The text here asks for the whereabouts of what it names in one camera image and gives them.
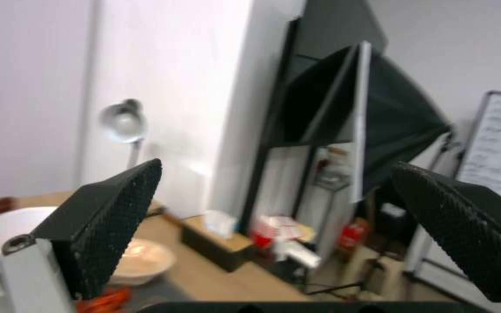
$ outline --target bowl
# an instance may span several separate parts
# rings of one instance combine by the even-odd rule
[[[112,285],[143,285],[167,271],[175,263],[175,256],[162,244],[139,238],[131,239],[123,252]]]
[[[1,246],[8,239],[30,233],[56,208],[57,206],[34,206],[0,214],[0,254]]]

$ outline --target desk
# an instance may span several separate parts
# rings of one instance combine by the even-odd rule
[[[18,206],[58,206],[70,192],[29,196],[18,199]],[[291,285],[269,274],[258,265],[247,262],[227,273],[179,241],[178,225],[152,216],[145,219],[134,235],[169,247],[177,263],[167,273],[169,281],[199,301],[309,301]]]

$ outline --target wall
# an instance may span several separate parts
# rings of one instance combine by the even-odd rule
[[[437,103],[465,142],[487,91],[501,90],[501,1],[369,0],[386,55]],[[435,149],[417,164],[427,166]],[[440,172],[455,164],[447,155]]]
[[[233,130],[225,125],[228,114],[237,115],[229,117],[235,121],[240,115],[230,110],[246,112],[245,106],[253,105],[248,98],[253,94],[233,93],[236,75],[249,60],[260,71],[261,62],[272,62],[262,54],[259,62],[253,55],[241,61],[252,3],[101,1],[83,182],[125,168],[129,147],[111,142],[98,117],[104,107],[133,97],[143,103],[149,121],[141,161],[157,157],[163,162],[157,198],[179,217],[208,206],[220,149],[226,154],[224,136]],[[253,40],[251,49],[257,52],[260,38]]]
[[[76,186],[92,9],[0,0],[0,196]]]

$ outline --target floor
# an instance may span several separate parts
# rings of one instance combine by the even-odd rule
[[[308,291],[325,288],[326,286],[354,283],[364,271],[364,262],[375,258],[377,253],[361,246],[357,248],[352,258],[344,262],[335,253],[326,263],[310,276]],[[403,262],[384,257],[380,261],[384,271],[376,270],[367,286],[368,291],[358,295],[362,301],[455,301],[453,298],[423,283],[411,283],[402,275]],[[356,287],[337,291],[338,295],[346,296],[357,292]],[[320,293],[313,296],[318,301],[336,301],[337,297]]]

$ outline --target light stand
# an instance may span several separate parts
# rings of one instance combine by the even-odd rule
[[[436,166],[440,162],[441,157],[445,153],[447,153],[448,151],[450,151],[451,149],[453,149],[453,148],[455,148],[455,147],[457,147],[459,145],[459,143],[457,143],[457,142],[454,141],[454,137],[455,137],[455,133],[453,131],[453,128],[451,128],[451,131],[445,137],[444,142],[440,146],[440,149],[438,150],[438,153],[436,155],[434,155],[434,158],[430,162],[430,166],[428,168],[429,171],[432,172],[436,168]],[[346,285],[340,285],[340,286],[329,287],[329,288],[325,288],[325,289],[321,289],[321,290],[316,290],[316,291],[312,291],[312,292],[306,293],[306,294],[307,295],[316,295],[318,293],[329,293],[330,295],[333,295],[335,297],[342,298],[341,295],[338,295],[338,294],[334,293],[334,291],[341,290],[341,289],[352,288],[352,287],[358,287],[359,290],[356,293],[356,294],[358,294],[361,291],[366,290],[366,285],[370,281],[370,278],[374,274],[374,271],[377,268],[381,267],[380,260],[382,259],[382,257],[384,257],[386,255],[386,252],[387,252],[388,248],[390,247],[390,243],[392,242],[392,240],[393,240],[393,238],[388,238],[386,240],[386,242],[382,246],[382,249],[381,249],[380,253],[374,259],[374,262],[372,262],[371,265],[368,265],[368,270],[366,271],[366,273],[364,274],[364,276],[359,281],[357,281],[355,283],[348,283]]]

